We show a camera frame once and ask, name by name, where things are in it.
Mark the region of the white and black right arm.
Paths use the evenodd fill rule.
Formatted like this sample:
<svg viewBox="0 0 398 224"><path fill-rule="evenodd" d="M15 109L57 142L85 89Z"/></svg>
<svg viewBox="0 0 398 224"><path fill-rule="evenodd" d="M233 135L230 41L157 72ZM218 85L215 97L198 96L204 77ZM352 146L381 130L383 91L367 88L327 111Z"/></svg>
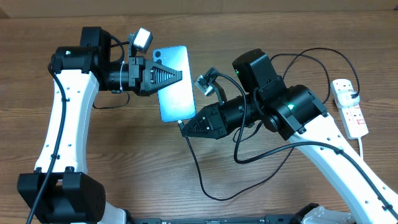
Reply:
<svg viewBox="0 0 398 224"><path fill-rule="evenodd" d="M298 149L326 177L349 207L327 210L311 203L297 212L292 223L396 223L397 194L362 160L343 137L326 106L307 87L288 87L271 58L254 49L233 62L240 95L203 107L189 122L179 123L185 138L220 139L235 129L261 121Z"/></svg>

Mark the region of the blue smartphone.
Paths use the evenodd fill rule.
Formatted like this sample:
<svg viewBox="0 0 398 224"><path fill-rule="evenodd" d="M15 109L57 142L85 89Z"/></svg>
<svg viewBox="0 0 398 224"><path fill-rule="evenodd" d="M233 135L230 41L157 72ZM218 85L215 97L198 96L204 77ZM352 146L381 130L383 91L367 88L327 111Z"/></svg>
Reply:
<svg viewBox="0 0 398 224"><path fill-rule="evenodd" d="M155 49L152 59L166 67L182 72L181 81L157 92L161 120L166 123L194 117L196 106L186 46Z"/></svg>

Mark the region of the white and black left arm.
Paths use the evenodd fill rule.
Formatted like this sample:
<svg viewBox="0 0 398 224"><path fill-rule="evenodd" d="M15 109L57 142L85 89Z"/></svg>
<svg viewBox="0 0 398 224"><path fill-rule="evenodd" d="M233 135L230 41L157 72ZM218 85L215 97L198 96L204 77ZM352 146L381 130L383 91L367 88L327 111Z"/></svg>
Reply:
<svg viewBox="0 0 398 224"><path fill-rule="evenodd" d="M88 175L86 142L100 91L149 96L182 79L180 71L145 58L152 39L143 28L122 43L100 27L84 27L79 45L59 47L52 55L45 143L33 172L17 181L30 208L28 222L132 223L129 211L107 202L104 186Z"/></svg>

